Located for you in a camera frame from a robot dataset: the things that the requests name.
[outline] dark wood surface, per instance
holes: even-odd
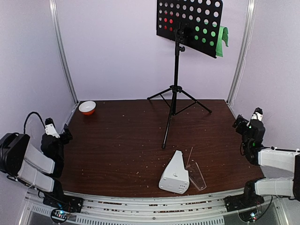
[[[165,150],[161,144],[168,106],[162,100],[97,101],[91,116],[75,112],[65,146],[64,190],[115,197],[168,197],[177,194],[158,188],[160,177],[176,150],[185,163],[197,162],[207,188],[190,184],[185,195],[244,187],[262,177],[260,167],[240,155],[241,136],[223,100],[202,100],[213,113],[195,105],[172,118]],[[190,101],[179,100],[178,108]]]

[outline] white bowl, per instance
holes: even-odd
[[[95,111],[95,107],[96,102],[87,101],[79,106],[79,111],[81,111],[84,115],[92,115]]]

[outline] tripod legs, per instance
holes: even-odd
[[[170,90],[171,90],[171,88],[168,88],[168,89],[166,89],[166,90],[163,90],[163,91],[160,92],[160,93],[157,93],[157,94],[155,94],[155,95],[153,95],[153,96],[151,96],[151,97],[148,97],[147,99],[150,100],[150,99],[155,98],[155,97],[157,97],[157,96],[159,96],[159,95],[162,95],[162,94],[164,94],[164,93],[166,93],[166,92],[168,92],[168,91],[170,91]]]
[[[201,107],[203,107],[204,109],[206,109],[209,113],[212,113],[212,110],[210,110],[209,108],[207,108],[205,105],[201,104],[199,101],[197,101],[193,96],[189,95],[188,93],[186,93],[184,90],[182,90],[182,93],[185,94],[186,96],[188,96],[191,100],[193,100],[194,102],[196,102],[197,104],[199,104]]]
[[[162,96],[162,94],[168,92],[168,91],[172,91],[173,92],[173,95],[172,95],[172,102],[171,102],[171,105],[168,104],[168,102],[165,100],[165,98]],[[183,108],[182,110],[176,112],[176,102],[177,102],[177,93],[183,93],[185,94],[187,97],[189,97],[191,100],[193,100],[194,102],[192,104],[190,104],[189,106]],[[156,94],[156,95],[153,95],[149,98],[147,98],[148,100],[154,98],[154,97],[157,97],[157,96],[161,96],[163,98],[163,100],[169,105],[170,107],[170,111],[169,111],[169,116],[168,116],[168,121],[167,121],[167,126],[165,128],[165,136],[164,136],[164,140],[163,140],[163,145],[162,145],[162,148],[164,149],[165,146],[166,146],[166,142],[167,142],[167,137],[168,137],[168,133],[169,133],[169,129],[170,129],[170,124],[171,124],[171,118],[172,116],[175,116],[177,115],[178,113],[186,110],[187,108],[191,107],[192,105],[194,104],[198,104],[200,105],[201,107],[203,107],[205,110],[207,110],[209,113],[212,113],[212,111],[207,108],[205,105],[201,104],[198,100],[196,100],[193,96],[191,96],[190,94],[186,93],[181,86],[174,86],[172,85],[170,88]]]

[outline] white device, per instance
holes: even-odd
[[[160,178],[159,188],[183,194],[188,187],[188,171],[184,168],[182,152],[177,150]]]

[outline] black music stand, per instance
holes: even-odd
[[[172,116],[199,104],[209,113],[212,111],[178,86],[179,54],[185,51],[180,44],[194,48],[216,58],[216,46],[221,22],[221,0],[157,0],[157,35],[175,41],[174,85],[155,94],[148,100],[161,96],[170,107],[162,148],[165,148]],[[171,105],[163,94],[172,91]],[[176,112],[177,93],[183,93],[193,103]]]

